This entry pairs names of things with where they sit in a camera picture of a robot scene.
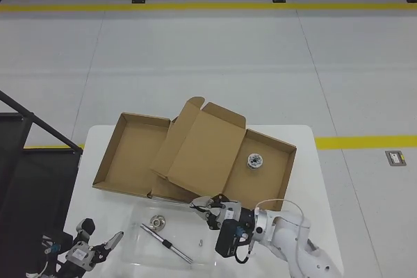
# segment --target open cardboard box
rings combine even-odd
[[[149,166],[167,137],[169,119],[123,113],[105,151],[94,188],[141,197],[154,196],[189,202],[195,193],[158,177]]]
[[[252,209],[265,199],[284,198],[296,147],[245,129],[245,118],[204,98],[189,99],[152,163],[152,170],[198,195],[224,193]],[[247,157],[263,157],[251,170]],[[282,202],[264,209],[280,210]]]

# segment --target black stand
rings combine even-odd
[[[0,91],[0,277],[25,277],[46,230],[63,230],[83,150]],[[25,149],[36,124],[64,149]]]

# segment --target floor marking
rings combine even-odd
[[[352,136],[352,137],[317,137],[318,150],[328,149],[389,149],[417,147],[417,135],[401,136]],[[29,146],[25,149],[64,149],[67,145]]]
[[[417,3],[238,3],[188,2],[146,4],[6,5],[0,12],[103,12],[155,10],[417,10]]]

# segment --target metal bearing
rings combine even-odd
[[[160,231],[164,229],[165,218],[162,215],[155,215],[150,219],[149,228],[153,231]]]

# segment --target box lid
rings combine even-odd
[[[220,193],[245,135],[245,118],[201,97],[187,101],[152,169],[198,195]]]

